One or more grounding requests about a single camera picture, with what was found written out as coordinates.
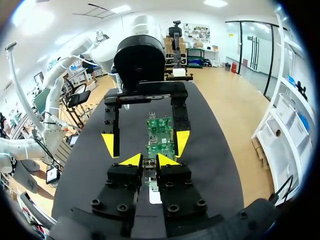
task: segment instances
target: black metal bracket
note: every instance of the black metal bracket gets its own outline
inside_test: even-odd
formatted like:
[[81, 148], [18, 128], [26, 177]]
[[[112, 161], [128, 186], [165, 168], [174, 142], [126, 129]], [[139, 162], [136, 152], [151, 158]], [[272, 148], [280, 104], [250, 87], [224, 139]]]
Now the black metal bracket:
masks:
[[123, 92], [104, 97], [104, 104], [106, 105], [104, 115], [105, 130], [102, 133], [114, 134], [114, 157], [120, 155], [119, 109], [122, 105], [150, 103], [151, 100], [156, 99], [156, 96], [162, 95], [171, 97], [174, 151], [175, 155], [179, 155], [177, 131], [189, 131], [191, 129], [186, 106], [188, 97], [186, 86], [183, 82], [154, 81], [138, 83], [137, 91], [135, 92]]

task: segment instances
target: chair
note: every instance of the chair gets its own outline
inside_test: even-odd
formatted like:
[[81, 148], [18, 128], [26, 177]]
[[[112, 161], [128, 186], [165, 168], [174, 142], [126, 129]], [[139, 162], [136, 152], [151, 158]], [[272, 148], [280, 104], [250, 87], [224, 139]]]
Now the chair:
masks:
[[[76, 125], [79, 128], [82, 128], [84, 126], [84, 123], [82, 122], [81, 118], [84, 115], [86, 115], [89, 118], [88, 112], [93, 110], [92, 108], [87, 108], [87, 110], [85, 110], [84, 107], [82, 106], [82, 104], [88, 101], [91, 91], [86, 90], [87, 89], [86, 83], [83, 83], [83, 84], [80, 84], [79, 86], [74, 87], [74, 85], [68, 79], [65, 78], [65, 80], [68, 83], [68, 85], [71, 87], [71, 92], [69, 92], [69, 94], [67, 94], [64, 97], [63, 103], [66, 107], [67, 112], [70, 114], [71, 118], [76, 123]], [[80, 114], [77, 114], [76, 112], [76, 107], [78, 105], [80, 105], [82, 109], [82, 112], [80, 112]]]

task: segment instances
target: yellow triangle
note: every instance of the yellow triangle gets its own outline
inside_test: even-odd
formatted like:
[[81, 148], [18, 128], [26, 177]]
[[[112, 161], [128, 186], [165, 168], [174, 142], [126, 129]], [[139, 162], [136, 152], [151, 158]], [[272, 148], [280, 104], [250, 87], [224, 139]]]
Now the yellow triangle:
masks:
[[113, 159], [118, 158], [118, 156], [114, 156], [114, 135], [111, 133], [102, 133], [101, 136], [105, 142], [106, 147]]
[[159, 165], [161, 166], [165, 166], [167, 164], [170, 165], [180, 165], [180, 163], [177, 163], [176, 161], [171, 160], [170, 158], [162, 155], [161, 153], [158, 153], [158, 159], [159, 159]]
[[130, 157], [129, 159], [119, 163], [119, 165], [132, 164], [133, 166], [138, 166], [139, 167], [140, 158], [141, 158], [141, 153], [138, 153], [137, 155], [134, 155], [134, 156]]
[[184, 152], [189, 135], [190, 135], [189, 130], [176, 132], [176, 139], [178, 143], [178, 156], [176, 156], [177, 158], [180, 158], [182, 153]]

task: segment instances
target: black table surface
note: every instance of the black table surface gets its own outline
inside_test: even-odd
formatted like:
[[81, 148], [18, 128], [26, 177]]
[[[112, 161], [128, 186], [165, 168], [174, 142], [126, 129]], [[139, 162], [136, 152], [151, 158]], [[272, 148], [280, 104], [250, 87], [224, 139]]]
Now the black table surface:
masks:
[[[206, 201], [208, 216], [221, 214], [225, 219], [244, 207], [239, 173], [226, 138], [205, 98], [194, 83], [186, 82], [186, 106], [191, 132], [178, 162], [186, 163], [191, 179]], [[107, 94], [115, 94], [111, 89]], [[107, 179], [112, 163], [120, 163], [138, 153], [146, 155], [148, 144], [146, 119], [172, 116], [170, 99], [130, 105], [119, 110], [120, 157], [112, 159], [103, 141], [105, 105], [102, 100], [86, 123], [64, 166], [55, 192], [52, 217], [56, 220], [77, 207], [91, 212], [95, 199]], [[161, 204], [150, 204], [149, 189], [142, 184], [132, 234], [135, 238], [166, 236]]]

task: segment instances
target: green circuit board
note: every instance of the green circuit board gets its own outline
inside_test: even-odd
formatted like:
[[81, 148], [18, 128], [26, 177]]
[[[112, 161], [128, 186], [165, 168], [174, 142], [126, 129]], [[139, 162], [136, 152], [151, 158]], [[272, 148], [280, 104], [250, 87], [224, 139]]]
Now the green circuit board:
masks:
[[173, 141], [172, 117], [156, 118], [154, 112], [149, 113], [149, 119], [145, 121], [149, 144], [145, 145], [148, 158], [155, 159], [158, 153], [174, 160], [175, 144]]

